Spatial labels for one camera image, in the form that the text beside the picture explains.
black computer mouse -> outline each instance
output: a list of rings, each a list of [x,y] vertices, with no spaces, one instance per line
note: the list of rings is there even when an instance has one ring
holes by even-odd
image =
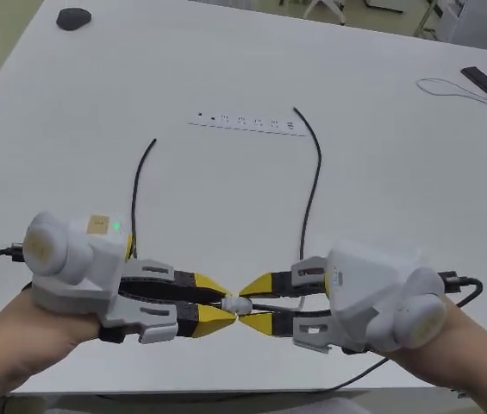
[[[91,13],[79,7],[69,7],[62,9],[57,16],[57,25],[63,30],[73,31],[82,28],[91,20]]]

smartphone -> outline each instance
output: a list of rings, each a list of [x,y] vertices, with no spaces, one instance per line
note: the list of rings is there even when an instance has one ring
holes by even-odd
[[[478,67],[465,67],[461,72],[476,86],[487,94],[487,76]]]

chair leg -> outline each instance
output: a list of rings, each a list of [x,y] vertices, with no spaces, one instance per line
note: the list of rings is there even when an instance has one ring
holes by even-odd
[[[338,17],[340,21],[340,25],[344,26],[347,23],[347,19],[345,18],[345,14],[339,9],[339,6],[335,3],[334,0],[322,0],[328,8],[333,11]]]
[[[312,0],[310,2],[310,6],[306,9],[306,11],[304,12],[304,16],[303,16],[303,19],[306,19],[308,18],[310,12],[312,11],[312,9],[320,2],[321,0]]]

white cylinder knob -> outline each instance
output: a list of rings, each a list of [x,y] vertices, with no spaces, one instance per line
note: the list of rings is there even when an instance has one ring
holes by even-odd
[[[405,348],[419,348],[435,338],[446,319],[446,305],[433,294],[405,298],[395,312],[394,335]]]
[[[22,254],[28,268],[40,276],[61,271],[67,258],[65,229],[53,223],[31,225],[22,244]]]
[[[93,260],[94,251],[84,234],[71,232],[67,240],[67,260],[55,277],[69,285],[78,285],[84,279],[86,270]]]
[[[393,335],[394,314],[391,311],[379,313],[365,328],[367,343],[379,352],[392,352],[400,348]]]

socket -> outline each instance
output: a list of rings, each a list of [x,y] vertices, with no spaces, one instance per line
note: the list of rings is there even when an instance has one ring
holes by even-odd
[[[307,136],[309,134],[304,122],[298,118],[288,121],[269,116],[243,116],[225,112],[197,111],[188,123],[204,127],[241,129],[243,131],[263,132],[266,134],[294,136]]]

